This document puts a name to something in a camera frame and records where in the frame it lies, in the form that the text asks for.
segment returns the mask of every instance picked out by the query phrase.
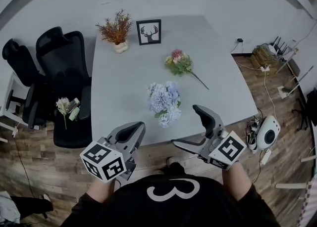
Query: wooden floor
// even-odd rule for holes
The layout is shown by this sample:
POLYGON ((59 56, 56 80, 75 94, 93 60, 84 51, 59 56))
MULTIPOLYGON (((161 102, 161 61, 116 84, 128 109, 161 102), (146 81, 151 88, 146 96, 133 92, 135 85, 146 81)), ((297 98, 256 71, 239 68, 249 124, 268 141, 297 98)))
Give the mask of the wooden floor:
MULTIPOLYGON (((247 58, 235 59, 245 66, 251 66, 247 58)), ((257 107, 262 110, 264 116, 274 114, 272 103, 263 85, 264 74, 244 67, 240 69, 257 107)), ((292 114, 291 110, 299 108, 296 101, 299 92, 295 91, 289 98, 282 100, 276 89, 290 77, 290 73, 285 69, 277 76, 267 76, 266 79, 268 91, 276 107, 277 120, 281 125, 281 134, 255 184, 283 227, 295 226, 302 207, 302 201, 298 200, 302 191, 275 189, 274 185, 277 182, 307 182, 312 177, 313 166, 313 162, 300 162, 300 158, 306 157, 312 148, 312 138, 310 128, 306 131, 296 131, 301 118, 298 114, 292 114)), ((241 121, 227 126, 227 129, 234 130, 245 140, 246 123, 247 120, 241 121)), ((55 147, 53 124, 48 124, 40 131, 30 131, 24 126, 19 126, 19 129, 15 141, 30 178, 33 193, 35 196, 47 193, 54 206, 54 211, 48 213, 48 221, 37 226, 59 226, 92 181, 92 176, 86 172, 79 158, 82 149, 55 147)), ((9 143, 0 144, 0 188, 11 195, 31 196, 15 142, 8 131, 3 131, 2 137, 7 138, 9 143)), ((222 182, 219 168, 203 163, 195 155, 182 151, 170 143, 141 146, 134 154, 137 169, 130 182, 163 167, 169 156, 177 157, 189 174, 210 177, 222 182)), ((250 179, 254 181, 259 173, 259 153, 253 155, 247 149, 240 161, 250 179)), ((41 215, 27 218, 27 222, 41 221, 43 221, 41 215)))

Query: picture frame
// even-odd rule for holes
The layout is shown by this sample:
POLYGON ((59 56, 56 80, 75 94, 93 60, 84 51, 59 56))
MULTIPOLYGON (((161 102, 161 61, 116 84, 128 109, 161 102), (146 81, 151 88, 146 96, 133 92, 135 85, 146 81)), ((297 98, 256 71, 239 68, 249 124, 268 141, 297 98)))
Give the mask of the picture frame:
POLYGON ((140 45, 159 44, 161 42, 160 19, 140 20, 136 23, 140 45))

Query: electronic device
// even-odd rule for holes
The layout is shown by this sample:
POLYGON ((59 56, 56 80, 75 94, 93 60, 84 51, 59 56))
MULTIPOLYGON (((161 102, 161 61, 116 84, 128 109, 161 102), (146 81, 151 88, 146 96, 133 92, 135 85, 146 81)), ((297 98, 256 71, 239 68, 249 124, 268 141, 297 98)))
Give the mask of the electronic device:
POLYGON ((128 180, 136 167, 132 154, 139 148, 145 131, 143 122, 132 122, 91 142, 80 154, 87 171, 103 182, 118 176, 128 180))
POLYGON ((257 133, 257 149, 267 150, 277 141, 281 127, 276 118, 269 115, 263 121, 259 132, 257 133))
POLYGON ((232 131, 227 132, 221 118, 210 109, 193 105, 206 129, 205 138, 194 143, 182 139, 171 140, 173 144, 188 152, 198 154, 204 162, 228 170, 245 150, 245 143, 232 131))

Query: person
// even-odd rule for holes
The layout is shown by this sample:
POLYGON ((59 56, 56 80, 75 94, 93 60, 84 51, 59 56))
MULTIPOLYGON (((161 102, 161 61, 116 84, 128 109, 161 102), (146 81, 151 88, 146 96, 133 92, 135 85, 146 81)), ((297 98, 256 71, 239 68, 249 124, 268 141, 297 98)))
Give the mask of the person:
POLYGON ((0 226, 13 226, 31 214, 44 214, 52 211, 53 206, 47 194, 43 199, 10 196, 0 192, 0 226))
POLYGON ((61 225, 279 227, 239 162, 219 182, 185 174, 175 158, 165 174, 127 184, 95 180, 61 225))

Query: office chair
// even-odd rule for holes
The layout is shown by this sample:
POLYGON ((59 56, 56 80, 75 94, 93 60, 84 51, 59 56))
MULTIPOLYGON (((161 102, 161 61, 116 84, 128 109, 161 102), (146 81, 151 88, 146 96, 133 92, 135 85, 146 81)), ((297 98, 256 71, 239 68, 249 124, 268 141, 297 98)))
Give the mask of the office chair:
POLYGON ((33 129, 35 125, 45 125, 46 120, 53 119, 52 109, 49 109, 52 90, 46 84, 45 76, 37 70, 29 50, 10 39, 2 49, 2 57, 15 71, 22 84, 30 87, 25 100, 14 97, 14 91, 11 90, 5 105, 6 110, 11 102, 24 104, 22 120, 28 127, 33 129))
POLYGON ((92 141, 91 79, 85 60, 83 35, 78 32, 63 34, 60 27, 43 33, 36 42, 36 57, 54 91, 54 100, 67 97, 81 102, 78 121, 56 113, 54 143, 64 148, 86 147, 92 141))

